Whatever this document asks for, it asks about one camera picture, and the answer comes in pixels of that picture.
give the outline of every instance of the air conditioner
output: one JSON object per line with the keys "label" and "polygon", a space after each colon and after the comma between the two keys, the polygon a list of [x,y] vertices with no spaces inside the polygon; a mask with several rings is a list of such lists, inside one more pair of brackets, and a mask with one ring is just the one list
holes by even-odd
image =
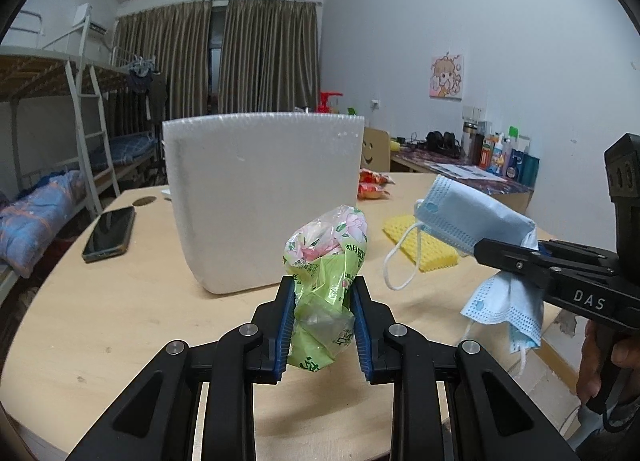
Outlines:
{"label": "air conditioner", "polygon": [[74,18],[74,27],[82,24],[87,15],[91,16],[89,28],[92,31],[95,31],[100,35],[107,33],[108,28],[106,26],[106,22],[100,20],[99,15],[92,10],[90,4],[81,4],[78,6],[78,9],[76,9],[76,16]]}

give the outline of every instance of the smartphone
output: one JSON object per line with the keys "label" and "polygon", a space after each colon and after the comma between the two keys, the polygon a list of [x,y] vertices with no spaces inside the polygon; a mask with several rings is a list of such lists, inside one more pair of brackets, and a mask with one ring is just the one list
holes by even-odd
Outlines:
{"label": "smartphone", "polygon": [[94,263],[126,253],[135,216],[133,206],[103,213],[82,252],[84,261]]}

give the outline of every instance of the yellow sponge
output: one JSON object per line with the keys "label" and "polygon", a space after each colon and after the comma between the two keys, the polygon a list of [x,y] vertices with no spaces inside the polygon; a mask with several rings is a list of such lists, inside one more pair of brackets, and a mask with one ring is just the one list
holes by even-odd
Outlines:
{"label": "yellow sponge", "polygon": [[[415,223],[414,216],[392,217],[385,221],[382,231],[396,244],[407,231],[409,226]],[[409,233],[402,243],[402,251],[414,262],[418,251],[418,232],[416,228]],[[455,248],[443,243],[441,240],[422,232],[420,236],[420,271],[431,271],[441,267],[455,266],[460,259]]]}

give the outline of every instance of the wooden chair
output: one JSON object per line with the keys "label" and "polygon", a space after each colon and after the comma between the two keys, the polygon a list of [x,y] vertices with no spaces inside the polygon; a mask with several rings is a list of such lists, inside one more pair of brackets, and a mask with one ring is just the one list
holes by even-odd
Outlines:
{"label": "wooden chair", "polygon": [[365,127],[360,166],[374,172],[389,172],[391,167],[391,140],[388,132]]}

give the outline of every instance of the blue blanket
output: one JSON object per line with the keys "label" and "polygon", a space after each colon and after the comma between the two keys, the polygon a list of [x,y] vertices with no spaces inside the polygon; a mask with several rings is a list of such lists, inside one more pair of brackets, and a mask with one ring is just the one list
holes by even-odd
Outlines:
{"label": "blue blanket", "polygon": [[[109,146],[111,147],[111,159],[114,166],[130,165],[153,149],[156,142],[156,138],[148,133],[112,137],[109,140]],[[89,156],[89,161],[94,171],[107,168],[107,156],[104,153],[104,147],[100,146],[93,151]]]}
{"label": "blue blanket", "polygon": [[25,279],[84,197],[78,170],[52,177],[14,203],[0,207],[0,261]]}

